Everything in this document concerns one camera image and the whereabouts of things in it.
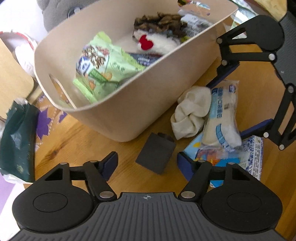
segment gray plush toy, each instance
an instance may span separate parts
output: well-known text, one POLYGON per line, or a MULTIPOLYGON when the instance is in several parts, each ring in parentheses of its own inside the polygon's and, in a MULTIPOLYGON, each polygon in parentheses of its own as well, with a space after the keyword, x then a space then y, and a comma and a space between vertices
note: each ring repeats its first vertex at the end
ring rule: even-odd
POLYGON ((37 0, 42 10, 44 27, 52 30, 62 21, 97 0, 37 0))

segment crosshair marking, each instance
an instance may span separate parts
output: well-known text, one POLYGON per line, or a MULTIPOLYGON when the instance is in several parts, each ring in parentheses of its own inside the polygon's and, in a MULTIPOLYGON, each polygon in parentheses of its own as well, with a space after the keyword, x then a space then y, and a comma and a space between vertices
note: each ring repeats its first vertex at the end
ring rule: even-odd
POLYGON ((152 197, 149 196, 148 194, 146 194, 143 198, 146 199, 146 200, 148 200, 148 199, 150 199, 150 198, 152 198, 152 197))

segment white plush toy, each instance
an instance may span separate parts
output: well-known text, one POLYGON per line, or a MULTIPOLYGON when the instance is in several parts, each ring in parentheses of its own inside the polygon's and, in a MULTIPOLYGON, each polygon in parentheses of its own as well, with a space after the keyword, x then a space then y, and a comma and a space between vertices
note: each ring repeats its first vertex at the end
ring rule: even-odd
POLYGON ((158 33, 147 33, 137 30, 133 33, 138 40, 138 49, 145 53, 157 53, 165 55, 180 45, 180 41, 173 37, 167 38, 166 35, 158 33))

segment dark green bag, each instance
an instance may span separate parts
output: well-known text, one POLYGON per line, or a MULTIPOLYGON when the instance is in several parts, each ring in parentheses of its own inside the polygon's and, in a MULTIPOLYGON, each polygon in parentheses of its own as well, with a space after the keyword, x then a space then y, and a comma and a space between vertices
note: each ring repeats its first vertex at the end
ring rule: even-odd
POLYGON ((7 113, 0 144, 0 172, 34 182, 34 150, 38 108, 15 101, 7 113))

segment plush toy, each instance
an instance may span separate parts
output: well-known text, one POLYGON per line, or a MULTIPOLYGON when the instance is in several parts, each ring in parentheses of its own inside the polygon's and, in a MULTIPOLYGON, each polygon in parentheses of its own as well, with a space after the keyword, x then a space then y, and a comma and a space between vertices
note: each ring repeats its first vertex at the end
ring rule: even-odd
POLYGON ((97 0, 37 0, 42 10, 44 27, 52 30, 62 21, 97 0))
POLYGON ((138 40, 138 49, 145 53, 165 55, 180 45, 180 41, 173 37, 158 33, 147 33, 142 30, 134 31, 133 36, 138 40))

